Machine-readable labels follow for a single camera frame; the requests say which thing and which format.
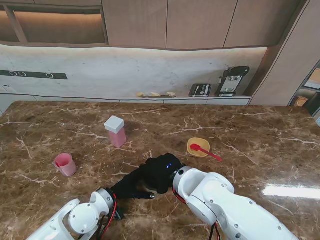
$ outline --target kitchen cabinet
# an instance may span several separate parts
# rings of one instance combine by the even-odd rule
[[[237,0],[169,0],[169,49],[223,48]]]
[[[238,0],[225,48],[276,45],[300,0]]]
[[[102,0],[110,46],[165,48],[167,0]]]

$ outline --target red spoon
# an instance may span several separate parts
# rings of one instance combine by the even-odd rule
[[[205,153],[205,154],[208,154],[208,155],[210,155],[211,157],[214,157],[215,159],[217,159],[219,162],[222,162],[222,159],[220,158],[220,157],[218,157],[217,155],[214,155],[213,153],[211,153],[211,152],[209,152],[209,151],[206,151],[206,150],[204,150],[202,147],[200,147],[198,144],[191,144],[190,145],[190,148],[192,149],[192,150],[195,150],[195,151],[201,151],[201,152],[203,152],[203,153]]]

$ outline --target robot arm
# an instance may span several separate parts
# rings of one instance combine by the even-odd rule
[[[101,188],[91,194],[90,202],[68,202],[27,240],[74,240],[69,231],[83,235],[81,240],[89,240],[98,229],[100,214],[108,215],[114,206],[114,198]]]
[[[175,191],[203,222],[218,221],[229,240],[298,240],[275,216],[247,197],[235,195],[222,175],[185,166],[173,180]]]

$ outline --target marble countertop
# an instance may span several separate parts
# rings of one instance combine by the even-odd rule
[[[125,121],[128,142],[120,149],[104,128],[112,115]],[[190,156],[192,137],[208,140],[223,162]],[[72,177],[52,165],[63,152],[77,165]],[[88,201],[99,187],[165,153],[225,176],[236,194],[256,201],[301,240],[319,239],[320,128],[305,109],[87,102],[16,102],[0,118],[0,239],[26,239],[70,200]],[[125,219],[113,221],[105,239],[209,237],[210,227],[170,191],[119,204]]]

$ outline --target pink tumbler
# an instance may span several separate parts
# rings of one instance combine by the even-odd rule
[[[77,171],[76,164],[69,153],[61,153],[52,163],[66,177],[70,177]]]

